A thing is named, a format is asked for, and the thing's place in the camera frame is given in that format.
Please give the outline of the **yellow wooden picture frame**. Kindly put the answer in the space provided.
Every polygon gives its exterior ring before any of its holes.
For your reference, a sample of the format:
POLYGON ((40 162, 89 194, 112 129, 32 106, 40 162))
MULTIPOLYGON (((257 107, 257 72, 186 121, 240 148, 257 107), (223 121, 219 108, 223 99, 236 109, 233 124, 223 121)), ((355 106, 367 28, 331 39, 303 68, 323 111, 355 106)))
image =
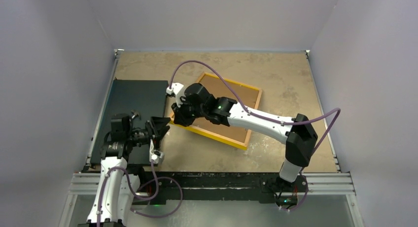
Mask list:
MULTIPOLYGON (((201 79, 202 79, 202 77, 203 77, 203 76, 205 76, 205 75, 210 75, 210 76, 212 76, 212 77, 216 77, 216 78, 218 78, 215 74, 211 74, 211 73, 204 72, 204 73, 202 73, 202 74, 198 77, 198 79, 196 80, 196 82, 197 82, 197 83, 200 83, 200 80, 201 80, 201 79)), ((228 82, 228 81, 229 81, 229 82, 237 83, 237 84, 239 84, 239 85, 241 85, 241 86, 246 86, 246 87, 249 87, 249 88, 252 88, 252 89, 258 89, 260 92, 259 92, 258 99, 257 99, 257 103, 256 103, 256 105, 255 105, 254 109, 258 109, 258 108, 259 108, 260 100, 261 100, 261 97, 262 97, 262 89, 257 88, 257 87, 255 87, 255 86, 248 85, 248 84, 240 83, 240 82, 237 82, 237 81, 234 81, 234 80, 229 80, 229 79, 226 79, 225 81, 226 81, 226 82, 228 82)), ((247 137, 246 137, 246 139, 245 139, 245 142, 238 142, 238 141, 236 141, 236 140, 233 140, 233 139, 227 138, 227 137, 222 136, 222 135, 219 135, 219 134, 217 134, 217 133, 210 132, 210 131, 205 130, 205 129, 200 128, 200 127, 196 127, 196 126, 194 126, 193 124, 192 124, 191 126, 189 126, 189 127, 183 127, 183 126, 179 126, 179 127, 180 127, 180 128, 182 128, 182 129, 188 130, 188 131, 190 131, 190 132, 193 132, 193 133, 196 133, 196 134, 199 134, 199 135, 202 135, 202 136, 208 137, 208 138, 210 138, 210 139, 213 139, 213 140, 219 141, 219 142, 221 142, 221 143, 224 143, 224 144, 227 144, 227 145, 233 146, 233 147, 235 147, 235 148, 242 149, 242 150, 246 150, 246 149, 247 149, 248 144, 249 144, 250 135, 251 135, 251 130, 246 129, 246 130, 247 130, 247 137)))

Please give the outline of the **brown backing board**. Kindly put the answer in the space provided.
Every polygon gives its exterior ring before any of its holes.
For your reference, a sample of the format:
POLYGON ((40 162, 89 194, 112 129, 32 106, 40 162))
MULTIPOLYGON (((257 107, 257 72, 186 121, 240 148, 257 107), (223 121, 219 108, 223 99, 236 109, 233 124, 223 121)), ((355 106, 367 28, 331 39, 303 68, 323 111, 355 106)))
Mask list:
MULTIPOLYGON (((237 98, 233 93, 224 85, 224 83, 216 77, 210 75, 205 75, 200 80, 200 83, 208 90, 209 93, 213 94, 215 98, 218 97, 228 97, 236 100, 237 98)), ((254 108, 258 95, 258 89, 252 89, 246 86, 241 86, 237 83, 227 82, 229 86, 238 94, 244 105, 254 108)), ((225 136, 227 138, 236 140, 238 142, 245 142, 247 137, 247 130, 240 127, 225 125, 215 125, 205 118, 198 118, 193 123, 194 126, 203 128, 210 132, 217 133, 219 135, 225 136)))

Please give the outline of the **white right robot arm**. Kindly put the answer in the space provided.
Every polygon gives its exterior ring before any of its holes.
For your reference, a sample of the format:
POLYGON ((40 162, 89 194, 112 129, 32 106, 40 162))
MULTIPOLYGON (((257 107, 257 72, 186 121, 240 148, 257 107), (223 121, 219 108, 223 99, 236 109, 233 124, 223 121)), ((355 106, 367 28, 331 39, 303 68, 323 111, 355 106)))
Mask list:
POLYGON ((175 98, 171 105, 174 124, 191 126, 198 118, 214 125, 240 127, 269 136, 285 145, 285 159, 277 177, 277 185, 288 191, 296 185, 296 178, 309 165, 318 135, 303 114, 284 117, 241 104, 228 97, 214 97, 200 83, 184 86, 174 83, 166 94, 175 98))

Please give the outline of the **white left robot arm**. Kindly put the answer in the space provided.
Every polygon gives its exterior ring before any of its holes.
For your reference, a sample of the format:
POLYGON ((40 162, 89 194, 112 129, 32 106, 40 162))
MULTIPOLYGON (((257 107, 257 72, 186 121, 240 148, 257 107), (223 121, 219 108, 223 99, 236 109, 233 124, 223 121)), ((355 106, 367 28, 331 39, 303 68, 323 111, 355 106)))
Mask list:
POLYGON ((135 146, 149 147, 151 166, 160 164, 164 153, 157 149, 169 131, 169 117, 151 117, 142 129, 135 129, 133 121, 139 114, 115 114, 110 120, 110 131, 105 135, 101 149, 101 169, 98 189, 84 227, 124 227, 134 199, 151 201, 159 192, 159 182, 151 170, 155 191, 148 196, 138 195, 146 188, 145 176, 127 170, 130 153, 135 146))

